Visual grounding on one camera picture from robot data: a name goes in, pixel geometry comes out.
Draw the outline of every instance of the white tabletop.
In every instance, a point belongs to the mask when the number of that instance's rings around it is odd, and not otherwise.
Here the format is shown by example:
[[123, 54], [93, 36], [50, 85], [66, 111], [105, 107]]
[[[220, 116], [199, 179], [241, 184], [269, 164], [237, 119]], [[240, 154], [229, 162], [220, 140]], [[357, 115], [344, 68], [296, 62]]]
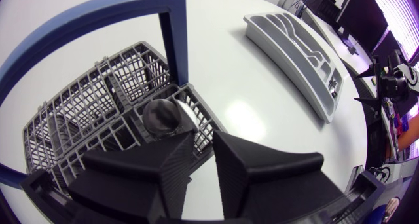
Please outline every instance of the white tabletop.
[[[352, 168], [365, 165], [367, 156], [363, 110], [354, 100], [357, 91], [339, 65], [344, 87], [336, 115], [331, 124], [320, 120], [287, 76], [245, 36], [245, 14], [276, 10], [281, 8], [263, 0], [187, 0], [189, 82], [230, 134], [281, 151], [319, 152], [325, 158], [322, 171], [344, 191]], [[124, 21], [85, 35], [37, 64], [0, 107], [0, 162], [25, 172], [22, 129], [37, 107], [104, 55], [140, 40], [164, 53], [156, 30], [156, 15]], [[338, 60], [314, 30], [309, 32]], [[222, 219], [214, 157], [191, 178], [183, 218]], [[35, 209], [28, 210], [22, 192], [0, 187], [16, 215], [31, 220]]]

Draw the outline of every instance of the black monitor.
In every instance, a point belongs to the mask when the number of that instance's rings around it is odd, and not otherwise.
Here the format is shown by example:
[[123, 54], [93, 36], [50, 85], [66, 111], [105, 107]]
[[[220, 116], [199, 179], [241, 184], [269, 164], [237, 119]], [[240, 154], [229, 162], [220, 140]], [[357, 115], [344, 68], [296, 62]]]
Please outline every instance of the black monitor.
[[381, 67], [388, 66], [388, 56], [394, 50], [401, 50], [400, 44], [395, 39], [392, 31], [387, 30], [384, 34], [380, 43], [375, 47], [373, 55], [378, 56], [378, 63]]
[[345, 0], [337, 18], [344, 32], [338, 35], [350, 51], [349, 34], [370, 54], [387, 28], [387, 21], [375, 0]]

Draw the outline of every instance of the dish rack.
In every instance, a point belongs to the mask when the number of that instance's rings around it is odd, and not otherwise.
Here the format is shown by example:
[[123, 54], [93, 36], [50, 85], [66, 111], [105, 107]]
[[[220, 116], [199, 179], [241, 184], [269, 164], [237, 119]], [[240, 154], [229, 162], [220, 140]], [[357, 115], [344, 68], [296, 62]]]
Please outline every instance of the dish rack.
[[84, 170], [84, 152], [123, 151], [156, 140], [142, 123], [143, 108], [154, 99], [177, 99], [194, 111], [194, 172], [213, 155], [213, 131], [225, 129], [193, 85], [172, 83], [166, 59], [144, 41], [96, 62], [38, 108], [23, 129], [27, 172], [47, 170], [68, 195], [68, 185]]

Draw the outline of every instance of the black plastic part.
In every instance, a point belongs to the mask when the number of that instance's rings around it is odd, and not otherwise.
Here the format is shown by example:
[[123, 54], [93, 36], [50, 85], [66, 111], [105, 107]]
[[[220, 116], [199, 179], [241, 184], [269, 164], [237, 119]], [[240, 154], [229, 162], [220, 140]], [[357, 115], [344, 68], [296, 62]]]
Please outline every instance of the black plastic part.
[[[150, 207], [159, 206], [159, 192], [164, 215], [180, 219], [193, 146], [194, 133], [185, 132], [127, 151], [87, 151], [83, 157], [86, 171], [69, 186], [70, 195], [98, 212], [114, 210], [116, 218], [128, 212], [119, 209], [119, 205], [129, 204], [127, 208], [137, 208], [130, 210], [130, 215], [137, 212], [141, 217], [149, 217], [149, 223], [154, 223], [156, 216], [150, 212], [157, 212]], [[139, 205], [136, 197], [146, 194], [153, 194], [153, 197], [143, 202], [146, 205]], [[130, 220], [140, 219], [132, 216]]]
[[406, 78], [401, 71], [396, 71], [391, 76], [381, 77], [382, 97], [394, 99], [395, 101], [404, 101], [409, 96], [409, 88]]
[[[358, 91], [358, 95], [360, 98], [372, 98], [373, 95], [370, 93], [368, 86], [364, 81], [361, 79], [357, 79], [357, 73], [354, 71], [354, 69], [349, 66], [348, 63], [346, 63], [343, 59], [340, 59], [342, 63], [345, 65], [346, 70], [348, 70], [348, 73], [350, 74], [356, 90]], [[373, 123], [377, 118], [381, 117], [381, 115], [376, 115], [375, 111], [371, 109], [368, 105], [362, 104], [362, 108], [364, 110], [365, 115], [365, 124], [369, 126], [371, 123]]]
[[20, 224], [19, 219], [10, 208], [6, 198], [0, 190], [0, 223], [2, 224]]
[[405, 97], [406, 99], [394, 104], [395, 109], [399, 113], [400, 117], [405, 116], [406, 113], [408, 113], [413, 108], [413, 106], [418, 103], [418, 92], [409, 90]]
[[320, 171], [319, 153], [284, 153], [220, 131], [213, 147], [225, 218], [290, 221], [344, 197]]
[[323, 172], [317, 171], [250, 185], [240, 217], [255, 223], [288, 222], [304, 219], [327, 207], [323, 220], [328, 221], [349, 204]]
[[154, 223], [165, 216], [158, 185], [87, 169], [70, 186], [74, 201], [128, 223]]
[[343, 33], [340, 33], [338, 29], [335, 29], [335, 32], [340, 40], [348, 47], [350, 54], [358, 54], [355, 45], [349, 40], [349, 31], [347, 29], [344, 29]]
[[400, 201], [399, 207], [395, 210], [389, 224], [392, 223], [414, 223], [418, 220], [419, 200], [419, 164], [416, 166], [409, 188]]
[[381, 115], [367, 126], [368, 148], [365, 169], [379, 168], [386, 161], [386, 129]]
[[351, 204], [335, 219], [335, 223], [361, 223], [373, 210], [373, 207], [384, 192], [385, 186], [370, 172], [358, 175], [346, 197]]
[[306, 0], [305, 5], [332, 28], [337, 28], [336, 19], [340, 9], [335, 5], [335, 0]]
[[370, 64], [368, 66], [368, 69], [365, 70], [364, 72], [360, 73], [359, 75], [357, 75], [355, 78], [362, 78], [362, 77], [373, 77], [375, 76], [375, 69], [374, 69], [374, 64]]
[[355, 100], [372, 107], [375, 111], [379, 111], [381, 109], [381, 102], [379, 99], [376, 98], [354, 98]]
[[144, 126], [142, 125], [141, 119], [138, 117], [136, 112], [132, 109], [126, 112], [122, 115], [125, 119], [126, 124], [132, 131], [132, 134], [135, 136], [137, 141], [140, 145], [145, 145], [147, 141], [145, 141], [143, 134], [141, 132], [144, 132]]
[[57, 192], [50, 175], [37, 170], [20, 184], [32, 203], [51, 223], [121, 223], [94, 212]]
[[195, 220], [181, 220], [181, 219], [168, 219], [160, 218], [156, 224], [252, 224], [248, 219], [244, 218], [235, 218], [227, 220], [217, 220], [217, 221], [195, 221]]

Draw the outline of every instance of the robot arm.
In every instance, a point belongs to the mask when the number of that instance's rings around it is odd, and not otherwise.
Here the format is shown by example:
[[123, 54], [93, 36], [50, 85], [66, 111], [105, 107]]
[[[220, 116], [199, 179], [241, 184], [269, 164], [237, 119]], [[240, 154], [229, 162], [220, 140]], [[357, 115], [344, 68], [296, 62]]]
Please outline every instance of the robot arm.
[[406, 64], [400, 64], [394, 69], [396, 74], [398, 71], [402, 72], [405, 77], [407, 86], [410, 88], [410, 91], [417, 96], [419, 96], [419, 84], [418, 83], [418, 72], [412, 67], [407, 66]]

